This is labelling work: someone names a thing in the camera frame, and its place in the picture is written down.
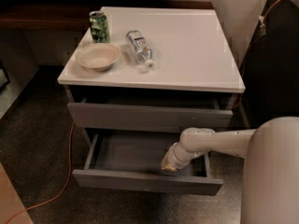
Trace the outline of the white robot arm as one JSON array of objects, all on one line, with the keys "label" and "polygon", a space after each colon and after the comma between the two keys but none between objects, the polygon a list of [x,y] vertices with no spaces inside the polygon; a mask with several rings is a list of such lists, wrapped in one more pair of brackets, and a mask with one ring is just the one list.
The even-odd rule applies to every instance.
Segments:
[{"label": "white robot arm", "polygon": [[216,151],[243,158],[241,224],[299,224],[299,118],[271,119],[253,130],[188,128],[166,152],[165,171]]}]

